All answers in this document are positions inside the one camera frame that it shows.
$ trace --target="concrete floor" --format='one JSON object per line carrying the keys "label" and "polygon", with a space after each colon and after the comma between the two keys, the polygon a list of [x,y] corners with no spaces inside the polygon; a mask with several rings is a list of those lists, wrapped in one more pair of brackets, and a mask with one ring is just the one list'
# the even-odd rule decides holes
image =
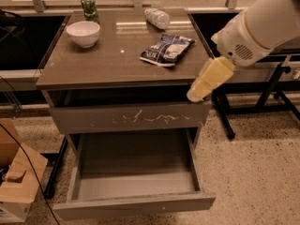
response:
{"label": "concrete floor", "polygon": [[[1,112],[1,116],[10,116]],[[300,124],[290,112],[230,116],[229,141],[211,110],[196,148],[203,189],[217,199],[209,211],[63,221],[60,224],[300,224]],[[39,152],[58,151],[63,136],[47,107],[24,108],[13,123],[24,142]],[[74,154],[69,148],[50,204],[63,203]],[[47,173],[43,185],[47,182]],[[56,224],[39,191],[24,224]]]}

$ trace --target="bowl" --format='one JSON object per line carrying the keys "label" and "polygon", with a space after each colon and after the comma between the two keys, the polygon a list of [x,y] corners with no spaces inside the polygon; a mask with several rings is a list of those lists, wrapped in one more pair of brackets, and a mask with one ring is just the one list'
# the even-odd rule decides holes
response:
{"label": "bowl", "polygon": [[99,39],[100,26],[91,21],[75,22],[67,27],[67,36],[82,48],[92,47]]}

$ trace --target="brown tabletop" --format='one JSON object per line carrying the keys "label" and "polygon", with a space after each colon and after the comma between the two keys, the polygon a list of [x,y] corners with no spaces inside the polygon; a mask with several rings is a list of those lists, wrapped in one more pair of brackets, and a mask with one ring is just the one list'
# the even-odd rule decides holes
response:
{"label": "brown tabletop", "polygon": [[[183,9],[163,10],[171,17],[171,25],[165,31],[146,22],[142,9],[101,10],[100,38],[89,49],[69,40],[65,29],[37,81],[37,88],[192,83],[208,55],[187,13]],[[83,20],[82,12],[74,12],[68,24]],[[141,53],[156,44],[162,33],[196,40],[175,67],[158,67],[140,60]]]}

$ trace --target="drawer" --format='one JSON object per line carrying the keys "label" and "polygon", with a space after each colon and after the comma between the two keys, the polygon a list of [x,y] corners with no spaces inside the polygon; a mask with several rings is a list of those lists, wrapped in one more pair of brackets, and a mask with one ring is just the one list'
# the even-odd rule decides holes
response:
{"label": "drawer", "polygon": [[185,128],[83,134],[62,219],[206,210],[194,147]]}
{"label": "drawer", "polygon": [[200,128],[210,105],[188,103],[132,104],[51,109],[63,134],[153,128]]}

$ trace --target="can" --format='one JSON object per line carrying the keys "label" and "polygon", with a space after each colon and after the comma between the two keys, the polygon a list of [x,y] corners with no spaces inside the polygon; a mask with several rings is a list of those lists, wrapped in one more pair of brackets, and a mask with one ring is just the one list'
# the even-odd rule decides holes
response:
{"label": "can", "polygon": [[99,23],[96,0],[82,0],[82,8],[84,12],[84,18],[87,21]]}

